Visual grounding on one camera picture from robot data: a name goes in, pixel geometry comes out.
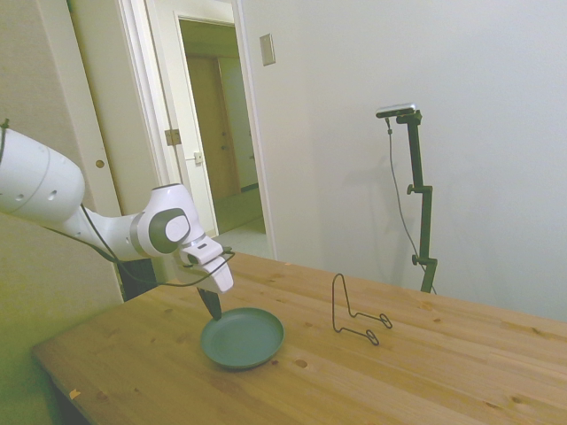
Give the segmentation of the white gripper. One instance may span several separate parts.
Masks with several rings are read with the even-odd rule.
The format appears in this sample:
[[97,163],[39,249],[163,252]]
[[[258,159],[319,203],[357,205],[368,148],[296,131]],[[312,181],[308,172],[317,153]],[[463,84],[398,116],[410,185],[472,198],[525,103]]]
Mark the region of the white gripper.
[[227,292],[234,284],[222,246],[211,238],[184,244],[175,254],[175,266],[177,280],[198,287],[207,311],[214,320],[220,320],[222,309],[217,293]]

